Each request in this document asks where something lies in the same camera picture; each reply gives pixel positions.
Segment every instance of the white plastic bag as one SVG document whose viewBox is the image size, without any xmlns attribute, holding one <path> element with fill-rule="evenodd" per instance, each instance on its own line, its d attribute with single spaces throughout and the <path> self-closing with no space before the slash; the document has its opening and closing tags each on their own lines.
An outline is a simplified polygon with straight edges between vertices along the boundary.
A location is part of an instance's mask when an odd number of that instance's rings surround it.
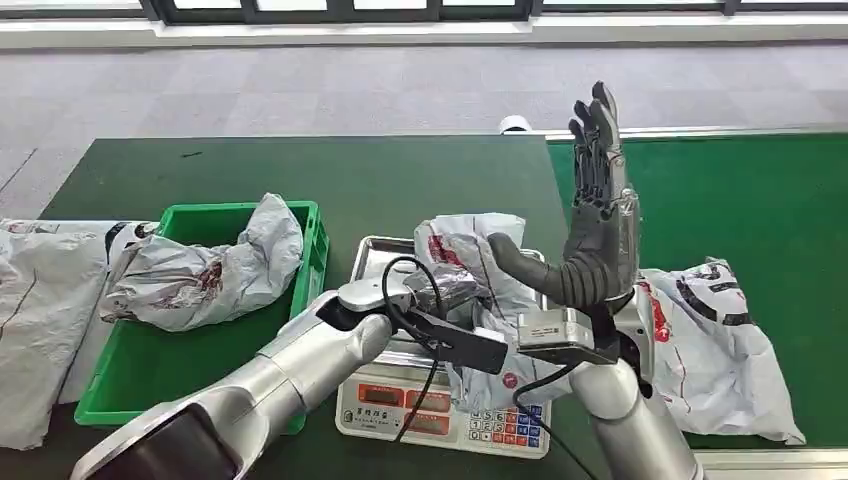
<svg viewBox="0 0 848 480">
<path fill-rule="evenodd" d="M 524 219 L 514 215 L 440 215 L 415 229 L 415 255 L 425 264 L 451 263 L 471 272 L 478 283 L 492 292 L 493 301 L 485 307 L 475 301 L 474 325 L 504 335 L 509 350 L 500 374 L 490 375 L 448 364 L 451 399 L 461 411 L 484 411 L 513 405 L 512 394 L 519 387 L 544 378 L 560 367 L 516 351 L 518 315 L 538 310 L 536 293 L 498 268 L 486 238 L 495 232 L 508 235 L 520 246 Z M 571 392 L 567 378 L 538 388 L 521 398 L 526 403 L 544 403 Z"/>
<path fill-rule="evenodd" d="M 94 234 L 0 229 L 0 446 L 41 445 L 105 276 Z"/>
<path fill-rule="evenodd" d="M 724 260 L 682 272 L 642 270 L 654 316 L 654 385 L 687 432 L 760 435 L 803 445 L 768 337 L 748 315 Z"/>
<path fill-rule="evenodd" d="M 103 261 L 107 264 L 111 260 L 116 260 L 124 248 L 152 235 L 158 225 L 158 222 L 145 221 L 0 219 L 0 230 L 11 233 L 94 234 L 101 245 Z M 97 310 L 92 309 L 85 336 L 68 370 L 62 391 L 59 393 L 58 403 L 77 402 L 82 398 L 94 373 L 100 352 L 112 333 L 113 325 L 104 322 Z"/>
<path fill-rule="evenodd" d="M 113 265 L 100 315 L 180 332 L 238 318 L 285 291 L 303 253 L 303 233 L 279 195 L 265 194 L 236 245 L 186 246 L 160 236 Z"/>
</svg>

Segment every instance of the robot finger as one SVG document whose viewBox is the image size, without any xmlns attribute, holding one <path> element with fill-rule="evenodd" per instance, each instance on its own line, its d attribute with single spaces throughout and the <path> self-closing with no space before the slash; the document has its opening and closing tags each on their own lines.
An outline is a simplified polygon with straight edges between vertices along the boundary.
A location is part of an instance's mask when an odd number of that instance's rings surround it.
<svg viewBox="0 0 848 480">
<path fill-rule="evenodd" d="M 618 107 L 615 104 L 615 98 L 604 82 L 595 82 L 595 85 L 592 86 L 592 98 L 599 100 L 610 111 L 612 118 L 618 120 Z"/>
<path fill-rule="evenodd" d="M 592 119 L 592 114 L 589 112 L 589 107 L 582 100 L 574 102 L 574 114 L 583 121 L 583 131 L 587 134 L 593 132 L 596 128 L 595 121 Z"/>
<path fill-rule="evenodd" d="M 589 191 L 589 173 L 586 162 L 587 145 L 583 127 L 575 119 L 568 122 L 568 129 L 574 135 L 574 188 L 575 203 L 586 198 Z"/>
<path fill-rule="evenodd" d="M 604 151 L 604 160 L 609 169 L 609 192 L 607 198 L 611 201 L 621 196 L 621 191 L 627 187 L 627 170 L 624 154 L 621 152 L 621 134 L 618 122 L 612 113 L 600 101 L 595 100 L 589 107 L 593 118 L 598 122 L 598 142 Z"/>
</svg>

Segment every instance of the green bin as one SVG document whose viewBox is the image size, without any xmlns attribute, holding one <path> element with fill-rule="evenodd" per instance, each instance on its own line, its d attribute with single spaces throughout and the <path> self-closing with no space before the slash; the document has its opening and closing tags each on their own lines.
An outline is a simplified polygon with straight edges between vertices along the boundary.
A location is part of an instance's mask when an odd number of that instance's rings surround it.
<svg viewBox="0 0 848 480">
<path fill-rule="evenodd" d="M 119 321 L 97 360 L 74 419 L 80 425 L 123 425 L 160 402 L 204 388 L 245 362 L 324 287 L 329 239 L 315 202 L 286 202 L 303 229 L 303 262 L 271 305 L 237 320 L 169 333 Z M 158 234 L 186 245 L 234 245 L 256 203 L 174 205 L 165 210 Z M 303 428 L 293 420 L 288 433 Z"/>
</svg>

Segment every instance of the black wire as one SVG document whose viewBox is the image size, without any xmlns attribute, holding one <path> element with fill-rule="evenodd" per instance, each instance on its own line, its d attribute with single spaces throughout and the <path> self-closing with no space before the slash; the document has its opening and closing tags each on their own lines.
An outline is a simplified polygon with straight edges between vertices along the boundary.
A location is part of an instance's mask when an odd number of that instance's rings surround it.
<svg viewBox="0 0 848 480">
<path fill-rule="evenodd" d="M 406 417 L 406 420 L 403 422 L 403 426 L 400 428 L 397 436 L 395 437 L 395 442 L 399 442 L 403 435 L 409 430 L 409 426 L 412 425 L 412 420 L 415 419 L 415 416 L 418 414 L 418 410 L 421 408 L 421 404 L 424 403 L 424 398 L 427 396 L 427 392 L 430 390 L 430 386 L 433 384 L 433 379 L 436 377 L 436 370 L 439 367 L 439 347 L 438 343 L 435 346 L 430 345 L 431 339 L 427 334 L 416 328 L 414 325 L 409 323 L 404 317 L 403 314 L 397 309 L 397 307 L 390 301 L 389 299 L 389 273 L 392 270 L 392 267 L 399 262 L 411 262 L 417 265 L 421 270 L 424 271 L 424 274 L 427 276 L 427 280 L 430 281 L 430 284 L 433 287 L 433 294 L 436 298 L 436 309 L 438 310 L 438 315 L 441 320 L 445 320 L 447 317 L 447 312 L 445 312 L 445 306 L 442 303 L 442 295 L 439 293 L 439 285 L 436 283 L 436 279 L 433 277 L 432 272 L 424 265 L 423 262 L 418 260 L 415 257 L 409 256 L 401 256 L 393 258 L 388 264 L 386 264 L 385 269 L 383 270 L 383 278 L 381 281 L 381 289 L 383 293 L 383 303 L 386 305 L 386 313 L 389 316 L 389 320 L 395 324 L 395 326 L 403 328 L 406 330 L 412 338 L 415 339 L 425 350 L 430 352 L 433 356 L 433 365 L 430 367 L 430 372 L 427 374 L 427 380 L 424 382 L 424 387 L 421 389 L 421 392 L 418 394 L 418 400 L 415 401 L 415 405 L 412 407 L 412 411 L 409 413 L 409 416 Z"/>
<path fill-rule="evenodd" d="M 536 380 L 535 382 L 530 382 L 527 385 L 524 385 L 523 387 L 519 387 L 512 394 L 512 403 L 514 403 L 515 406 L 518 407 L 518 410 L 520 410 L 521 413 L 523 413 L 524 415 L 527 415 L 529 418 L 535 420 L 536 423 L 538 423 L 539 426 L 542 427 L 542 429 L 544 429 L 546 432 L 548 432 L 548 435 L 550 435 L 551 440 L 553 440 L 554 443 L 559 445 L 560 448 L 565 450 L 565 453 L 567 453 L 572 459 L 574 459 L 574 461 L 577 463 L 577 465 L 580 466 L 580 468 L 582 468 L 584 472 L 586 472 L 586 475 L 588 475 L 589 478 L 591 478 L 592 480 L 598 480 L 598 477 L 596 477 L 592 473 L 592 471 L 589 470 L 589 467 L 587 467 L 586 464 L 583 463 L 583 461 L 580 460 L 580 458 L 570 448 L 568 448 L 568 445 L 566 445 L 565 442 L 561 438 L 559 438 L 559 435 L 554 433 L 554 431 L 551 429 L 551 427 L 549 427 L 544 422 L 544 420 L 542 420 L 541 418 L 534 415 L 533 412 L 530 411 L 530 409 L 528 409 L 520 401 L 518 401 L 518 397 L 520 397 L 521 395 L 524 395 L 525 393 L 527 393 L 531 390 L 535 390 L 537 388 L 544 387 L 545 385 L 547 385 L 549 383 L 553 383 L 553 382 L 559 380 L 560 378 L 568 375 L 572 370 L 574 370 L 574 367 L 576 367 L 576 366 L 577 365 L 566 365 L 566 366 L 562 367 L 561 369 L 557 370 L 556 372 L 548 375 L 547 377 L 540 378 L 539 380 Z"/>
<path fill-rule="evenodd" d="M 427 396 L 427 392 L 430 390 L 430 385 L 433 384 L 433 378 L 436 376 L 436 369 L 439 366 L 439 354 L 438 351 L 436 355 L 433 356 L 433 366 L 430 367 L 430 373 L 427 375 L 427 381 L 424 382 L 424 388 L 421 389 L 421 393 L 418 395 L 418 400 L 415 401 L 415 405 L 412 407 L 412 412 L 409 413 L 409 416 L 406 417 L 406 420 L 403 422 L 403 426 L 400 427 L 400 431 L 398 435 L 395 437 L 395 442 L 399 442 L 401 438 L 403 438 L 403 434 L 409 429 L 409 426 L 412 425 L 412 419 L 415 418 L 415 415 L 418 415 L 418 409 L 421 408 L 421 404 L 424 403 L 424 397 Z"/>
</svg>

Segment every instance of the crumpled plastic bag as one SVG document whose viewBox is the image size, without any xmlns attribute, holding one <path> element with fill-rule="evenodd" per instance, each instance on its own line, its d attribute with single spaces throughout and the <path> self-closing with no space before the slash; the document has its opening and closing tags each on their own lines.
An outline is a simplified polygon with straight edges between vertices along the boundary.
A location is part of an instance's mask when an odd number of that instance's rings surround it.
<svg viewBox="0 0 848 480">
<path fill-rule="evenodd" d="M 158 222 L 125 220 L 19 220 L 0 219 L 0 230 L 10 233 L 90 233 L 97 236 L 103 261 L 116 260 L 121 251 L 133 243 L 152 235 Z M 57 403 L 78 402 L 94 374 L 94 367 L 113 324 L 104 322 L 92 308 L 91 319 L 76 354 L 74 355 Z"/>
<path fill-rule="evenodd" d="M 234 320 L 276 300 L 300 266 L 303 233 L 279 195 L 266 193 L 236 245 L 182 245 L 154 235 L 124 250 L 100 315 L 170 332 Z"/>
<path fill-rule="evenodd" d="M 414 234 L 415 255 L 426 265 L 449 263 L 468 270 L 492 292 L 491 302 L 474 302 L 473 324 L 500 332 L 508 344 L 498 375 L 447 364 L 451 400 L 464 412 L 479 412 L 513 405 L 512 394 L 527 383 L 544 378 L 561 367 L 517 353 L 518 315 L 539 310 L 536 292 L 498 268 L 486 238 L 495 232 L 508 235 L 520 246 L 524 219 L 502 213 L 440 215 L 422 222 Z M 526 403 L 544 403 L 571 392 L 567 377 L 522 395 Z"/>
<path fill-rule="evenodd" d="M 106 277 L 91 233 L 0 229 L 0 446 L 41 445 Z"/>
<path fill-rule="evenodd" d="M 645 269 L 654 317 L 654 386 L 684 431 L 760 435 L 803 445 L 768 337 L 725 260 L 682 272 Z"/>
</svg>

